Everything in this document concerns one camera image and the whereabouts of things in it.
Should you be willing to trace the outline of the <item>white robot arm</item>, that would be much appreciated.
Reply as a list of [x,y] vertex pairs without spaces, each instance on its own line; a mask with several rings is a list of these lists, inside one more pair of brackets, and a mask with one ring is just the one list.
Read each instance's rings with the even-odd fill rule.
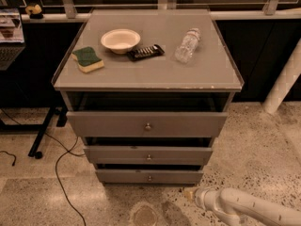
[[211,211],[228,226],[246,226],[251,217],[265,226],[301,226],[301,212],[254,197],[234,188],[214,190],[190,187],[184,196],[197,207]]

